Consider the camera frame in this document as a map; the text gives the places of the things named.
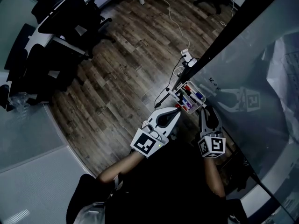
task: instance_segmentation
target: glass partition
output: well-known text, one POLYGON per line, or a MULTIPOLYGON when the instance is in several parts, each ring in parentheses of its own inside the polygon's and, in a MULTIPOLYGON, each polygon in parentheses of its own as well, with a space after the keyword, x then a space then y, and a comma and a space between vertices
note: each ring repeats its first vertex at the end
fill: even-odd
POLYGON ((299 0, 275 0, 192 81, 293 220, 299 213, 299 0))
POLYGON ((0 107, 0 172, 64 146, 43 105, 0 107))

